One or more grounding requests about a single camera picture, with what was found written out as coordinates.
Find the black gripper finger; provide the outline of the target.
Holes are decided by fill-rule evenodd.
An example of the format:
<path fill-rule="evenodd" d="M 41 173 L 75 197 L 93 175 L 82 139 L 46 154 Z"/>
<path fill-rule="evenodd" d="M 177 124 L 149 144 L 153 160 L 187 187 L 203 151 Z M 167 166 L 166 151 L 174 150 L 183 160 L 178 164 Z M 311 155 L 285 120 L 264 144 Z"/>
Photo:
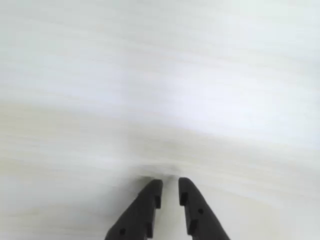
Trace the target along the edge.
<path fill-rule="evenodd" d="M 187 234 L 193 240 L 229 240 L 200 190 L 187 177 L 178 179 L 179 204 L 184 207 Z"/>
<path fill-rule="evenodd" d="M 151 180 L 108 230 L 106 240 L 153 238 L 156 210 L 162 204 L 163 181 Z"/>

